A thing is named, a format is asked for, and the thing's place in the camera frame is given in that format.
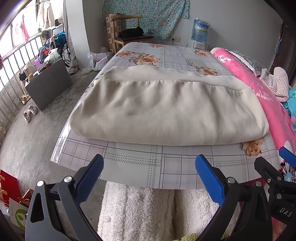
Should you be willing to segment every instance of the wooden chair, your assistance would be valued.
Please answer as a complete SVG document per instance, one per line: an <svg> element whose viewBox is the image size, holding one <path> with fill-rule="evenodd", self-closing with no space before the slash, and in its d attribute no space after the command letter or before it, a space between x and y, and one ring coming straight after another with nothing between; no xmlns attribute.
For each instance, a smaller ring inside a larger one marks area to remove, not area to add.
<svg viewBox="0 0 296 241"><path fill-rule="evenodd" d="M112 26L113 26L113 38L114 38L114 45L115 45L115 53L117 53L117 46L116 43L121 44L122 47L130 42L141 42L141 41L147 41L149 40L150 43L152 43L153 36L149 34L143 34L138 37L115 37L115 26L114 26L114 21L116 20L124 20L124 19L132 19L136 18L137 19L137 25L139 27L139 19L143 18L143 16L134 16L134 15L122 15L119 17L111 17L110 20L112 21Z"/></svg>

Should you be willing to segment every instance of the pink and white checkered fabric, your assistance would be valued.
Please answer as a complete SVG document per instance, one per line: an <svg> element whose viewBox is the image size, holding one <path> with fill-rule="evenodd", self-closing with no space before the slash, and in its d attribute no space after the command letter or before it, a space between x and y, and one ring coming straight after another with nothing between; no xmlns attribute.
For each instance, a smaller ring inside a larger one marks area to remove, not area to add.
<svg viewBox="0 0 296 241"><path fill-rule="evenodd" d="M279 102L288 100L289 79L286 71L281 67L274 68L274 75L262 69L260 80L276 96Z"/></svg>

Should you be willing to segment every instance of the green logo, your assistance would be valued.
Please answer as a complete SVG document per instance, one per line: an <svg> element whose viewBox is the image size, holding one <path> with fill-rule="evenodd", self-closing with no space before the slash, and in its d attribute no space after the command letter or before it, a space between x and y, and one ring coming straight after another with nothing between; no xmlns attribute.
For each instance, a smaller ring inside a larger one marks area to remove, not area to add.
<svg viewBox="0 0 296 241"><path fill-rule="evenodd" d="M19 214L23 214L23 215L25 215L25 214L27 214L27 211L25 211L25 210L23 210L23 209L19 209L19 210L17 210L17 211L15 212L15 219L16 219L16 221L17 221L17 224L19 225L20 228L25 229L25 226L22 225L21 222L20 222L20 220L23 221L24 218L23 218L21 215L19 215Z"/></svg>

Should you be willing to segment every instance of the metal screw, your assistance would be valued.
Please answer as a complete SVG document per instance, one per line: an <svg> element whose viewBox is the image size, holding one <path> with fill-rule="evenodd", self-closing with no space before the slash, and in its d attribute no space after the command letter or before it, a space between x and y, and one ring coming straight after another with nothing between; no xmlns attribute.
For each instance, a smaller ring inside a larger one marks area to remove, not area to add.
<svg viewBox="0 0 296 241"><path fill-rule="evenodd" d="M41 187L43 184L44 184L44 181L42 181L42 180L39 181L39 182L37 182L37 186L38 186L38 187Z"/></svg>
<svg viewBox="0 0 296 241"><path fill-rule="evenodd" d="M235 183L235 179L233 177L229 177L229 178L227 178L227 182Z"/></svg>
<svg viewBox="0 0 296 241"><path fill-rule="evenodd" d="M262 183L259 182L259 181L255 182L255 184L256 184L257 187L261 187L262 186Z"/></svg>
<svg viewBox="0 0 296 241"><path fill-rule="evenodd" d="M69 182L71 182L72 181L72 177L70 177L70 176L66 176L65 178L64 178L64 182L66 182L66 183L69 183Z"/></svg>

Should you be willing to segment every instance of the concrete floor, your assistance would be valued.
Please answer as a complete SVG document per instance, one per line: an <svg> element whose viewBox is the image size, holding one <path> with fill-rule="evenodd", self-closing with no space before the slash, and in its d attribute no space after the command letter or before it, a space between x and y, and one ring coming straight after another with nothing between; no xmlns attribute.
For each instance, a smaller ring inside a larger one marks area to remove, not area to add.
<svg viewBox="0 0 296 241"><path fill-rule="evenodd" d="M50 161L54 146L72 109L79 98L94 79L98 72L82 75L79 72L71 76L73 85L59 95L42 112L33 116L26 123L23 112L30 104L30 100L16 114L0 150L0 169L16 177L19 181L21 193L28 188L34 189L37 181L46 183L60 182L67 175L74 175L75 171ZM87 219L95 230L99 221L105 181L98 180L88 200L81 204ZM64 215L63 208L57 202L66 233L76 237Z"/></svg>

